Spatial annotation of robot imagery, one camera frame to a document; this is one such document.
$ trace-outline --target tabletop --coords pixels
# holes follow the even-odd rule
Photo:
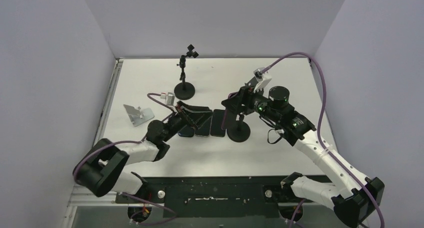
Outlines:
[[[224,109],[221,101],[239,90],[254,75],[253,71],[266,67],[276,58],[196,58],[187,59],[186,81],[195,86],[189,105]],[[107,112],[103,137],[113,142],[140,140],[149,122],[134,127],[123,104],[151,108],[161,120],[170,111],[147,97],[147,93],[173,92],[180,83],[179,59],[124,59],[112,102]],[[317,125],[321,99],[307,58],[286,58],[275,65],[269,74],[272,81],[264,96],[273,86],[284,86],[290,91],[290,104]],[[183,138],[175,135],[167,143],[170,149],[157,162],[142,162],[125,167],[143,177],[225,177],[274,176],[300,172],[304,175],[323,175],[306,155],[285,140],[275,145],[267,143],[269,127],[257,114],[245,117],[251,129],[249,139],[242,143],[227,136]],[[334,139],[327,117],[322,122],[322,136],[330,144]]]

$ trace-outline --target black smartphone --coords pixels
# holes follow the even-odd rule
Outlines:
[[[178,135],[180,137],[193,137],[195,135],[195,130],[191,126],[185,126],[178,132]]]
[[[199,129],[194,131],[194,134],[198,137],[208,137],[211,134],[211,122],[212,119],[209,118]]]
[[[210,135],[214,137],[224,137],[226,131],[221,128],[224,120],[225,110],[215,109],[212,115]]]

